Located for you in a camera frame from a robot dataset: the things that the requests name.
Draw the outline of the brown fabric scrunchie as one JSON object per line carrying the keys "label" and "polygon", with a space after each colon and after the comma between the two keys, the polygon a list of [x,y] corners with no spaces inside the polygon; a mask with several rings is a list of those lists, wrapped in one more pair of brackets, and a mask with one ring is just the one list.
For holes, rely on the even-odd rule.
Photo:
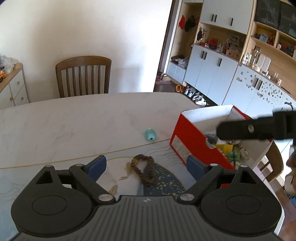
{"label": "brown fabric scrunchie", "polygon": [[[139,169],[138,162],[146,162],[146,166],[143,170]],[[136,155],[131,161],[132,170],[138,175],[140,182],[145,186],[155,185],[157,182],[155,173],[155,163],[151,156],[145,156],[142,154]]]}

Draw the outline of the yellow small carton box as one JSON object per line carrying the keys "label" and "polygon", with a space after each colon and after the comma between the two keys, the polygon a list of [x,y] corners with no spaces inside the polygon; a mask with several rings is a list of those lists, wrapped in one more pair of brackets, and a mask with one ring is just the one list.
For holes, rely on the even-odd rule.
{"label": "yellow small carton box", "polygon": [[231,144],[215,144],[215,148],[219,149],[225,156],[228,156],[233,151]]}

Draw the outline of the red white cardboard box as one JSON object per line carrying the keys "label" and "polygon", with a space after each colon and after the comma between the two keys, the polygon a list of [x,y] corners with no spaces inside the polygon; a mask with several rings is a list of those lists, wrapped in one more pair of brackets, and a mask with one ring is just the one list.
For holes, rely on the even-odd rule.
{"label": "red white cardboard box", "polygon": [[215,140],[216,128],[223,121],[243,121],[249,117],[233,105],[212,106],[183,111],[176,123],[170,144],[181,160],[193,155],[205,164],[217,163],[224,169],[235,167],[227,159],[232,146]]}

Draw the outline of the palm tree toy figure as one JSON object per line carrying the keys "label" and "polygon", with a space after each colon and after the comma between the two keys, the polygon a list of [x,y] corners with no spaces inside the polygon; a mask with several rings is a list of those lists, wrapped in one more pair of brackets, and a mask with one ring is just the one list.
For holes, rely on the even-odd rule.
{"label": "palm tree toy figure", "polygon": [[240,155],[232,151],[228,156],[227,156],[228,161],[231,163],[232,166],[236,167],[237,165],[240,164]]}

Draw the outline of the wooden chair right side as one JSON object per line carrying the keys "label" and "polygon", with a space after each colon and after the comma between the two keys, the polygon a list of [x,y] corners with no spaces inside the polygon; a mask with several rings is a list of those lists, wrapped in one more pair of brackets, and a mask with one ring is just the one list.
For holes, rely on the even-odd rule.
{"label": "wooden chair right side", "polygon": [[263,172],[268,165],[271,165],[273,170],[265,178],[268,183],[271,183],[278,176],[280,176],[284,168],[282,156],[274,141],[271,142],[271,146],[269,147],[269,150],[267,151],[265,156],[268,161],[260,168],[260,171]]}

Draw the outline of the wooden chair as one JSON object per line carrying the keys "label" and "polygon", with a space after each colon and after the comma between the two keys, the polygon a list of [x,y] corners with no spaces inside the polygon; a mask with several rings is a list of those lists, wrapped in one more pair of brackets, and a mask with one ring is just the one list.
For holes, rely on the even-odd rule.
{"label": "wooden chair", "polygon": [[80,56],[59,62],[55,66],[59,96],[107,94],[111,63],[102,56]]}
{"label": "wooden chair", "polygon": [[268,183],[271,183],[278,176],[280,176],[284,168],[282,156],[274,141],[271,142],[271,146],[269,147],[269,150],[267,151],[265,156],[268,161],[260,168],[260,171],[263,172],[268,165],[271,165],[273,170],[265,178]]}

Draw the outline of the orange slippers pair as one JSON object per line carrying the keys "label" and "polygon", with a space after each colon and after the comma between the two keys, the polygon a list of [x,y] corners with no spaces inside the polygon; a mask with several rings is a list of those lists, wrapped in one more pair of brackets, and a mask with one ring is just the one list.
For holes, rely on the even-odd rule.
{"label": "orange slippers pair", "polygon": [[176,85],[176,87],[175,87],[175,91],[179,92],[179,93],[184,93],[186,90],[187,90],[186,86]]}

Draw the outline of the patterned door rug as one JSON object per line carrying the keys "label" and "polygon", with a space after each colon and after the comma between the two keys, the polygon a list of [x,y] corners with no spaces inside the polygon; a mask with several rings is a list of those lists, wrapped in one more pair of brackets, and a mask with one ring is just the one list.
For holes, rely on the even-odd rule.
{"label": "patterned door rug", "polygon": [[165,78],[156,78],[156,81],[155,81],[155,85],[168,85],[168,84],[171,84],[171,78],[169,77],[165,77]]}

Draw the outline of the wooden chair far side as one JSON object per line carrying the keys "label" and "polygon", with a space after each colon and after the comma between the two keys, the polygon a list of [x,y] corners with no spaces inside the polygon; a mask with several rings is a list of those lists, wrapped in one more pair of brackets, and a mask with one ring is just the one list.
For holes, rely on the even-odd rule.
{"label": "wooden chair far side", "polygon": [[59,62],[55,66],[59,96],[107,94],[111,63],[102,56],[80,56]]}

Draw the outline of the white drawer sideboard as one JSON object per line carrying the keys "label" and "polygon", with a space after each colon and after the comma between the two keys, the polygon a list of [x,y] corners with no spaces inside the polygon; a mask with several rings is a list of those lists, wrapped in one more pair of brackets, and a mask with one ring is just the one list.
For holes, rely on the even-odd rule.
{"label": "white drawer sideboard", "polygon": [[29,103],[22,63],[16,63],[1,82],[0,109]]}

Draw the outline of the white wall cabinet unit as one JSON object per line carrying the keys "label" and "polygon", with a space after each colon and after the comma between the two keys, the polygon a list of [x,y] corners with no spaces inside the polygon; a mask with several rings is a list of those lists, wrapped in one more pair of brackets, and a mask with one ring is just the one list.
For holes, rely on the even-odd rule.
{"label": "white wall cabinet unit", "polygon": [[166,75],[197,105],[295,110],[295,1],[179,1]]}

